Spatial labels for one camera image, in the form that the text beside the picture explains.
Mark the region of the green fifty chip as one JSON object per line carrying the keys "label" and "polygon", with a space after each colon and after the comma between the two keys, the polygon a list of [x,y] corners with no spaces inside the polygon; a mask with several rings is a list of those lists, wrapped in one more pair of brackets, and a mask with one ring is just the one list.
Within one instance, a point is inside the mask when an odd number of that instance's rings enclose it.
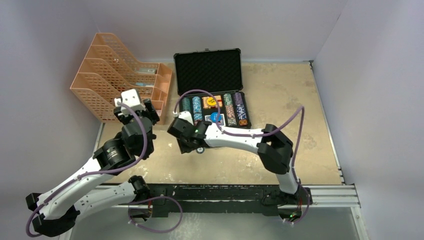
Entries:
{"label": "green fifty chip", "polygon": [[203,153],[205,152],[205,149],[204,149],[203,147],[200,147],[200,148],[197,148],[197,149],[196,149],[196,152],[197,152],[198,154],[203,154]]}

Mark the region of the blue playing card deck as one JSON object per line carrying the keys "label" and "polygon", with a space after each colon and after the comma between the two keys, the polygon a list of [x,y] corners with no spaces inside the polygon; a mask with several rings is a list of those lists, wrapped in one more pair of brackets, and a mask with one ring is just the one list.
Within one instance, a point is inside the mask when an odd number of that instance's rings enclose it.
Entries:
{"label": "blue playing card deck", "polygon": [[221,121],[220,122],[212,122],[211,120],[210,120],[210,115],[206,115],[205,117],[204,117],[204,119],[205,119],[205,121],[207,121],[207,122],[211,122],[211,123],[213,123],[213,124],[218,124],[219,126],[226,126],[226,121],[225,121],[225,117],[224,117],[224,115],[221,113],[220,114],[221,115]]}

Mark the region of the blue round dealer button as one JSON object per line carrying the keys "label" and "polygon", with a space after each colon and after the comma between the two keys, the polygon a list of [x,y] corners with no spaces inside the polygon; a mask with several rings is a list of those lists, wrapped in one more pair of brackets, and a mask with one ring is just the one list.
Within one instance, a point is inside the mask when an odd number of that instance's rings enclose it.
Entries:
{"label": "blue round dealer button", "polygon": [[213,113],[210,115],[210,120],[211,120],[213,123],[220,123],[220,122],[221,122],[221,119],[222,119],[221,115],[220,115],[220,114],[218,114],[217,112],[213,112]]}

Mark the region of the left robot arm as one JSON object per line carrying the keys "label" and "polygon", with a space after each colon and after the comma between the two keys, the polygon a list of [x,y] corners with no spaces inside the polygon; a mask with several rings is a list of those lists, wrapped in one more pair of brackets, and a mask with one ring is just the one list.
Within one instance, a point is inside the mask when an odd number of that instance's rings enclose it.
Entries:
{"label": "left robot arm", "polygon": [[91,194],[91,190],[126,169],[146,160],[154,151],[152,127],[160,120],[149,100],[117,104],[113,113],[123,124],[116,136],[64,182],[45,193],[31,193],[26,204],[32,211],[25,231],[28,237],[56,237],[82,219],[109,207],[146,203],[150,189],[142,176],[132,176],[116,187]]}

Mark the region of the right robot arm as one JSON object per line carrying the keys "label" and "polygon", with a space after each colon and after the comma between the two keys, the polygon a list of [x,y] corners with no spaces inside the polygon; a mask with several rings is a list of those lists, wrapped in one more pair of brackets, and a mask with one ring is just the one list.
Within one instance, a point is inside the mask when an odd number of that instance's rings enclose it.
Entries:
{"label": "right robot arm", "polygon": [[293,142],[275,125],[256,129],[225,127],[210,121],[193,125],[176,117],[167,132],[177,139],[183,154],[199,148],[231,148],[253,153],[266,170],[276,175],[284,202],[292,204],[300,198],[299,183],[292,170]]}

